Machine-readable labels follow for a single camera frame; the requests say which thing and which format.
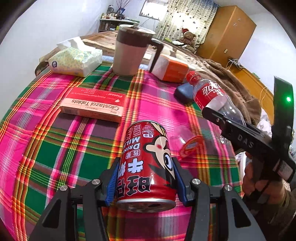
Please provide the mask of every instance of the blue object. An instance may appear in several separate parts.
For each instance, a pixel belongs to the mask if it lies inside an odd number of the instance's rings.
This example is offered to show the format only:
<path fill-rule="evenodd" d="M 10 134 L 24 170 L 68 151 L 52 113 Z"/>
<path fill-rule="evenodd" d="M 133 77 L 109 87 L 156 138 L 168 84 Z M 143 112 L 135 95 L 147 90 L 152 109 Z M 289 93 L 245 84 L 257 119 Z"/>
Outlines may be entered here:
<path fill-rule="evenodd" d="M 120 9 L 118 9 L 119 15 L 123 14 L 124 10 L 125 10 L 125 8 L 123 8 L 123 7 L 121 7 Z"/>
<path fill-rule="evenodd" d="M 108 183 L 108 186 L 107 186 L 107 194 L 105 199 L 105 203 L 107 207 L 109 207 L 114 200 L 118 170 L 119 170 L 119 163 L 116 165 L 115 170 L 112 174 L 112 177 L 110 178 L 110 182 Z"/>
<path fill-rule="evenodd" d="M 186 204 L 188 203 L 188 200 L 186 197 L 186 188 L 174 162 L 173 162 L 173 168 L 174 168 L 174 173 L 177 181 L 178 198 L 184 206 L 187 206 Z"/>

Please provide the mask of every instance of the desk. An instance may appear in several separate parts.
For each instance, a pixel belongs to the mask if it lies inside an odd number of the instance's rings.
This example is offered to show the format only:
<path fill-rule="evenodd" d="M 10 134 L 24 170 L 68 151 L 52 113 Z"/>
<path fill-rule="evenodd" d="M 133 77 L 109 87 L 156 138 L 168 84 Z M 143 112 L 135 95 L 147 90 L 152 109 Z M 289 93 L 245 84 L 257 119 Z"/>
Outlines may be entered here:
<path fill-rule="evenodd" d="M 100 26 L 99 26 L 99 33 L 100 32 L 105 32 L 105 31 L 110 31 L 110 26 L 112 26 L 112 28 L 115 28 L 121 24 L 130 24 L 130 25 L 134 25 L 134 26 L 138 26 L 138 22 L 135 21 L 131 21 L 128 19 L 105 19 L 105 18 L 101 18 L 100 19 Z"/>

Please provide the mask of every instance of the red bottle label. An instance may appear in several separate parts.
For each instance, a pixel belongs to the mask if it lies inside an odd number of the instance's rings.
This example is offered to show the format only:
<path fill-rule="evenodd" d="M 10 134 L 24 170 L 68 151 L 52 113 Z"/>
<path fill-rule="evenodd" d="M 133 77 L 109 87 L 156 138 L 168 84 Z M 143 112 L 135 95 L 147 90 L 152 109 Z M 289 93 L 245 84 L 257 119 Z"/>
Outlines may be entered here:
<path fill-rule="evenodd" d="M 194 97 L 194 101 L 203 110 L 212 99 L 219 95 L 225 95 L 224 90 L 217 83 L 209 81 L 199 89 Z"/>

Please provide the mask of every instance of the red can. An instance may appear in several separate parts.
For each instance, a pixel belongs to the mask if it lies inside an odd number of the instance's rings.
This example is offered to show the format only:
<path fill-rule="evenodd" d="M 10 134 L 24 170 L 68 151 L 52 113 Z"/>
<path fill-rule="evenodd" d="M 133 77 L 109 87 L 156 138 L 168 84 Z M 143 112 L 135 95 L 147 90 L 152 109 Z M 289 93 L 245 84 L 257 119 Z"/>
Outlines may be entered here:
<path fill-rule="evenodd" d="M 153 213 L 176 206 L 176 178 L 167 133 L 159 123 L 142 120 L 127 130 L 118 171 L 117 206 Z"/>

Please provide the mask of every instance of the wardrobe door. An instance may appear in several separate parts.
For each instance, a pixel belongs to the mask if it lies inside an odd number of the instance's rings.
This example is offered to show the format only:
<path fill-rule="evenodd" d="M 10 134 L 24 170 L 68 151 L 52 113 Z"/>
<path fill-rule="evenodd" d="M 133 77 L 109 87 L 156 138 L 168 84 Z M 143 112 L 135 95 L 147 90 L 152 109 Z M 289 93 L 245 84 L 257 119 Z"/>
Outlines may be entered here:
<path fill-rule="evenodd" d="M 226 66 L 228 58 L 239 59 L 246 48 L 256 24 L 238 7 L 230 19 L 212 60 Z"/>
<path fill-rule="evenodd" d="M 197 56 L 209 59 L 213 56 L 235 8 L 236 6 L 218 8 L 205 38 L 205 42 L 197 48 Z"/>

